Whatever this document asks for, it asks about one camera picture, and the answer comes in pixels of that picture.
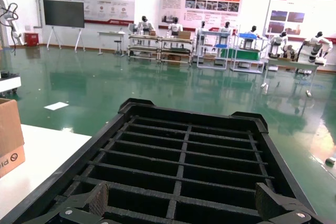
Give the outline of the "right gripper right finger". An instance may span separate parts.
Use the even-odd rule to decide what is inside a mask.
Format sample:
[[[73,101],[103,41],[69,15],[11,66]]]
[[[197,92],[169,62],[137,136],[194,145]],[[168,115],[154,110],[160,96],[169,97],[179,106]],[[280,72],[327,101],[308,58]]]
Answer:
[[[255,205],[262,223],[323,223],[300,201],[276,194],[263,183],[256,184]]]

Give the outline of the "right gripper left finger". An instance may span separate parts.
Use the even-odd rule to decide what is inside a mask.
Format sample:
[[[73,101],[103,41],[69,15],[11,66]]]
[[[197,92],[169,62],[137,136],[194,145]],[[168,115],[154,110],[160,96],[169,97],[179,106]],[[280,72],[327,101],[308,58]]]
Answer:
[[[27,223],[102,223],[108,194],[107,183],[99,183],[90,192],[72,195],[55,210]]]

